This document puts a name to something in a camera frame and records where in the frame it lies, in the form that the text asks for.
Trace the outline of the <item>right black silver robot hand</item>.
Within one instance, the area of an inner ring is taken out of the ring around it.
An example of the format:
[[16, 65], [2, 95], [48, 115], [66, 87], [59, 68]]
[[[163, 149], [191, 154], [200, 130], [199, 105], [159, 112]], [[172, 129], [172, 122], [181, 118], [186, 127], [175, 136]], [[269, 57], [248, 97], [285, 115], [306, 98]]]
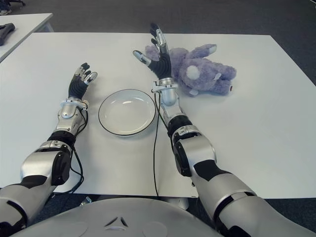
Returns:
[[162, 30], [156, 23], [151, 23], [150, 26], [150, 34], [154, 37], [151, 39], [151, 42], [158, 49], [158, 60], [152, 60], [138, 50], [134, 50], [132, 53], [134, 57], [145, 64], [158, 79], [171, 78], [171, 60], [166, 39]]

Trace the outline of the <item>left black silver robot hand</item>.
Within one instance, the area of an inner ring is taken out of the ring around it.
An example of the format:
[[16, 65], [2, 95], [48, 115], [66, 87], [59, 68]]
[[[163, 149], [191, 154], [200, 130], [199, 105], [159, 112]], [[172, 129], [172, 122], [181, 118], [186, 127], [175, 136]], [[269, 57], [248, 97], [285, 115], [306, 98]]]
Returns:
[[68, 97], [82, 99], [88, 86], [98, 76], [97, 72], [89, 70], [90, 65], [87, 63], [81, 64], [75, 71], [68, 89]]

